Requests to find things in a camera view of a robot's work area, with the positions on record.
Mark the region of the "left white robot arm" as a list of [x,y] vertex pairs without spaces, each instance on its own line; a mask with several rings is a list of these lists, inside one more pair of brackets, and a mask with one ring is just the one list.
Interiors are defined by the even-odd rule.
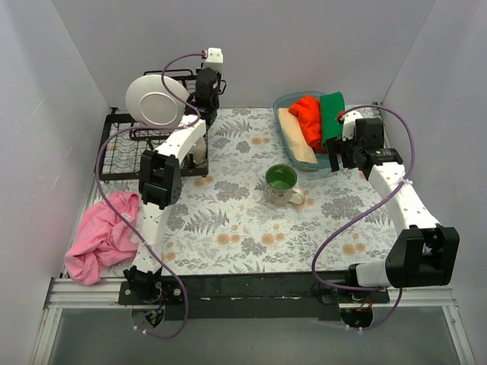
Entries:
[[204,68],[190,75],[196,89],[151,73],[133,81],[126,91],[126,107],[136,122],[147,127],[171,127],[154,150],[143,152],[138,190],[142,200],[142,235],[132,267],[125,270],[123,294],[153,304],[166,294],[161,282],[160,239],[173,205],[182,192],[186,170],[206,159],[205,135],[219,108],[221,72]]

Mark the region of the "clear blue plastic bin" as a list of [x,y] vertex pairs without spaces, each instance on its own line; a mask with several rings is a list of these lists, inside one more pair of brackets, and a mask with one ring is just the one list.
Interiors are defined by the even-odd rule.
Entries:
[[345,110],[340,92],[301,92],[282,96],[273,112],[291,162],[301,170],[329,167],[326,142],[342,135],[338,115]]

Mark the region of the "pink t shirt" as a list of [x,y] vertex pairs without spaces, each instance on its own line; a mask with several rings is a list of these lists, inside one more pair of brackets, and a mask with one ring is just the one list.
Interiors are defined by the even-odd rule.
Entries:
[[70,278],[79,284],[96,284],[105,268],[132,261],[138,250],[125,221],[136,224],[139,196],[117,191],[107,198],[86,210],[75,241],[64,256]]

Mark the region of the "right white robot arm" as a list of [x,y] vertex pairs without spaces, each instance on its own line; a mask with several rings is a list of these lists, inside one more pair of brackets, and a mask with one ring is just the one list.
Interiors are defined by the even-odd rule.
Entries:
[[361,302],[375,289],[445,286],[450,283],[460,236],[429,212],[406,176],[403,159],[384,146],[384,124],[358,112],[343,117],[342,137],[330,140],[344,168],[359,169],[374,187],[397,232],[384,260],[351,265],[340,289]]

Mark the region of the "floral green-inside mug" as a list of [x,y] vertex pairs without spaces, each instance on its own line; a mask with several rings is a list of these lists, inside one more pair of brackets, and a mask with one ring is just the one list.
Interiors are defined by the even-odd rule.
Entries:
[[297,187],[298,175],[296,171],[286,164],[271,166],[265,175],[264,198],[267,202],[284,206],[288,203],[302,206],[306,196]]

